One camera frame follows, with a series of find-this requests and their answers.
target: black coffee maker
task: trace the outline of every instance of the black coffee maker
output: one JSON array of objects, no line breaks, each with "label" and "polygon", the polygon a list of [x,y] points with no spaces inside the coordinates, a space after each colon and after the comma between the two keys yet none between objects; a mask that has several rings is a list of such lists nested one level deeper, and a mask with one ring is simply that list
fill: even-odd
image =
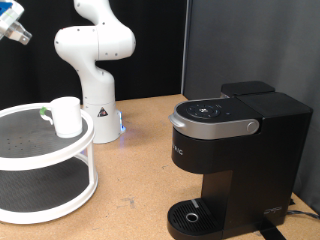
[{"label": "black coffee maker", "polygon": [[169,117],[172,160],[203,174],[201,198],[168,212],[181,240],[216,240],[285,220],[312,109],[262,82],[222,86],[223,98],[186,101]]}]

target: white mug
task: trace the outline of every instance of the white mug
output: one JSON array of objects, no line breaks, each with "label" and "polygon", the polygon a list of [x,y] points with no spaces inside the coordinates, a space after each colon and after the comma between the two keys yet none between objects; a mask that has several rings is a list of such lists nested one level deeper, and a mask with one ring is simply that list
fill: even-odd
[{"label": "white mug", "polygon": [[[45,115],[50,110],[53,120]],[[58,137],[72,138],[82,132],[80,100],[76,97],[62,97],[51,101],[40,110],[40,116],[54,124]]]}]

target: wooden tabletop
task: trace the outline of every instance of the wooden tabletop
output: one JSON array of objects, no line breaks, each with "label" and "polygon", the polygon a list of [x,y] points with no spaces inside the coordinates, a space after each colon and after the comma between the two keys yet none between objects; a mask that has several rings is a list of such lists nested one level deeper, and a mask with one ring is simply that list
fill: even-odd
[{"label": "wooden tabletop", "polygon": [[[94,146],[99,184],[92,198],[60,219],[33,225],[0,224],[0,240],[172,240],[167,213],[177,202],[201,195],[202,175],[185,172],[171,160],[168,116],[182,95],[117,102],[126,132]],[[290,210],[313,212],[297,196]],[[288,240],[319,240],[320,221],[286,218],[278,229]],[[263,240],[259,233],[232,238]]]}]

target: cable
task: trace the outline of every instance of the cable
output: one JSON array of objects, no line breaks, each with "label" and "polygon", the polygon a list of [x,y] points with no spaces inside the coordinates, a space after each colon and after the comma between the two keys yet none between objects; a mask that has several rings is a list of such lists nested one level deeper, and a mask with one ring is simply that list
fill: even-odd
[{"label": "cable", "polygon": [[297,210],[292,210],[292,211],[288,211],[287,215],[293,215],[293,214],[306,214],[310,217],[313,217],[315,219],[320,220],[320,216],[314,213],[306,213],[306,212],[301,212],[301,211],[297,211]]}]

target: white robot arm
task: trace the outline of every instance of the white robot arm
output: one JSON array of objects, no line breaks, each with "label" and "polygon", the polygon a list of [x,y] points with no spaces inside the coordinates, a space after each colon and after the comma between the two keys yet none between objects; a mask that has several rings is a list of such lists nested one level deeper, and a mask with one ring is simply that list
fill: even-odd
[{"label": "white robot arm", "polygon": [[32,35],[17,21],[23,7],[13,0],[0,0],[0,40],[6,36],[27,45]]},{"label": "white robot arm", "polygon": [[61,29],[54,45],[58,55],[71,64],[80,77],[84,110],[94,121],[94,143],[111,142],[121,133],[114,78],[98,68],[95,62],[131,56],[136,45],[135,37],[114,16],[108,0],[74,0],[74,7],[95,26]]}]

